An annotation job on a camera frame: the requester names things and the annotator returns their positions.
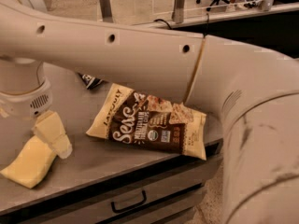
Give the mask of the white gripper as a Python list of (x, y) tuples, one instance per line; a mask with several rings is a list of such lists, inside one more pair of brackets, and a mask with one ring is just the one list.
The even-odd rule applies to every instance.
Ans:
[(52, 91), (49, 80), (35, 91), (22, 95), (0, 93), (0, 115), (22, 120), (36, 119), (33, 133), (61, 159), (72, 153), (72, 144), (57, 112), (49, 110), (52, 105)]

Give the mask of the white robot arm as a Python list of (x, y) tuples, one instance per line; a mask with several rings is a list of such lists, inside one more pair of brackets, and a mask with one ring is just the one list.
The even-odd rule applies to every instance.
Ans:
[(299, 224), (299, 63), (246, 43), (52, 16), (0, 0), (0, 48), (221, 122), (223, 224)]

